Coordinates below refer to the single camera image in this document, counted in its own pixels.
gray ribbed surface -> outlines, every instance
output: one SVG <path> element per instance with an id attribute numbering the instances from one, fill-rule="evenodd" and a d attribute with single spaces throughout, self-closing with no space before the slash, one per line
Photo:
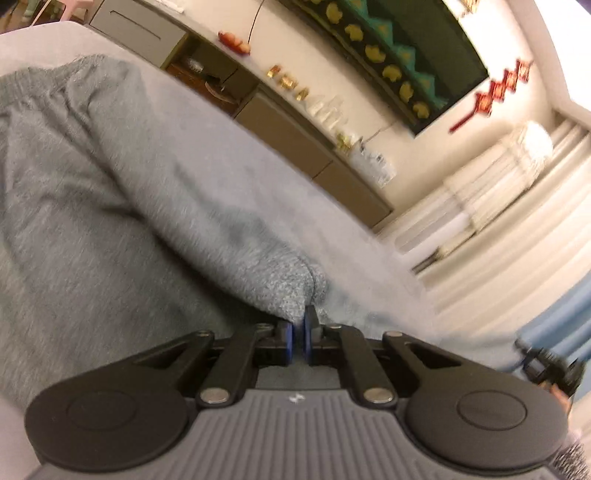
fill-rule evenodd
<path id="1" fill-rule="evenodd" d="M 231 408 L 202 413 L 185 439 L 151 464 L 103 480 L 468 480 L 405 437 L 394 416 L 354 404 L 343 390 L 250 390 Z M 31 480 L 96 475 L 47 466 Z M 555 480 L 546 469 L 505 477 Z"/>

red ornament on cabinet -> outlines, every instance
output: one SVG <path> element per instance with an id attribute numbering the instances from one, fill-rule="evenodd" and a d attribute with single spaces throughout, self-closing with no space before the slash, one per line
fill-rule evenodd
<path id="1" fill-rule="evenodd" d="M 467 121 L 477 113 L 490 116 L 492 113 L 493 102 L 504 102 L 507 90 L 514 93 L 517 90 L 518 82 L 528 83 L 530 81 L 530 72 L 533 63 L 533 61 L 517 59 L 515 62 L 515 70 L 505 69 L 502 82 L 491 80 L 488 93 L 476 93 L 476 103 L 474 105 L 474 110 L 462 118 L 453 127 L 451 127 L 449 132 L 451 134 L 454 133 L 462 125 L 465 125 Z"/>

blue curtain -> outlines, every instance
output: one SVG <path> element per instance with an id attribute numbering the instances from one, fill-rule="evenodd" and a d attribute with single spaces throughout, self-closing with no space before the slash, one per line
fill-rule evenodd
<path id="1" fill-rule="evenodd" d="M 530 321 L 519 336 L 536 347 L 549 348 L 569 361 L 587 362 L 587 373 L 575 400 L 591 391 L 591 273 L 548 310 Z"/>

drawer handle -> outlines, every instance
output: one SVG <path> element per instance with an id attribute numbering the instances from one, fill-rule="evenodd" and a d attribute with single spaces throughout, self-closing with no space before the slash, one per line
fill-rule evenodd
<path id="1" fill-rule="evenodd" d="M 125 15 L 120 14 L 118 11 L 116 10 L 111 10 L 111 15 L 112 14 L 116 14 L 119 15 L 120 17 L 126 19 L 128 22 L 132 22 L 133 24 L 137 25 L 139 28 L 142 28 L 143 30 L 145 30 L 146 32 L 148 32 L 149 34 L 152 34 L 154 37 L 156 37 L 159 41 L 162 40 L 162 38 L 160 38 L 158 35 L 156 35 L 154 32 L 148 30 L 145 26 L 140 25 L 137 22 L 134 22 L 133 20 L 131 20 L 130 18 L 127 18 Z"/>

television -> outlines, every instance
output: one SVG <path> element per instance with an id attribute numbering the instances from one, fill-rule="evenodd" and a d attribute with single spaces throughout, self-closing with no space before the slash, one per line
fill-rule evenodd
<path id="1" fill-rule="evenodd" d="M 419 134 L 489 74 L 442 0 L 280 0 Z"/>

